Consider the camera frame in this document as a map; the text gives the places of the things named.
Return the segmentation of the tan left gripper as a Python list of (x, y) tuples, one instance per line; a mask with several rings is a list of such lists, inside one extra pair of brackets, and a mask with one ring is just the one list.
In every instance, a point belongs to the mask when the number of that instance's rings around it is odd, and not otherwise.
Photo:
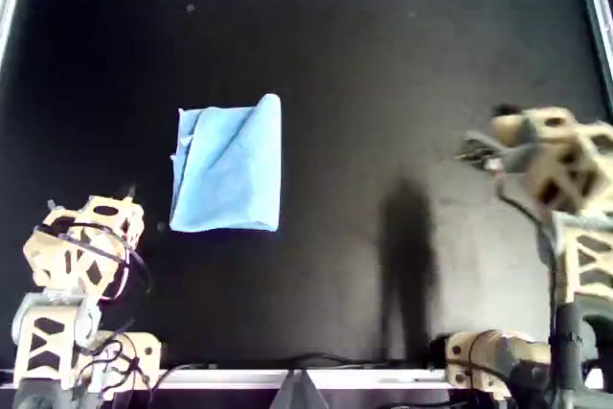
[(95, 223), (112, 230), (131, 248), (136, 248), (144, 232), (144, 210), (133, 201), (136, 184), (123, 187), (123, 199), (91, 195), (79, 211), (79, 222)]

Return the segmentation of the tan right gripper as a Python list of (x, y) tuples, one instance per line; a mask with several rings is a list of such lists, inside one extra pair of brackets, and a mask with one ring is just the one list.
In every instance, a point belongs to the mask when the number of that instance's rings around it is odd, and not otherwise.
[[(526, 183), (538, 205), (553, 211), (612, 209), (612, 125), (582, 124), (567, 109), (530, 109), (526, 119), (535, 134), (535, 153)], [(520, 144), (523, 109), (498, 104), (492, 109), (500, 144)]]

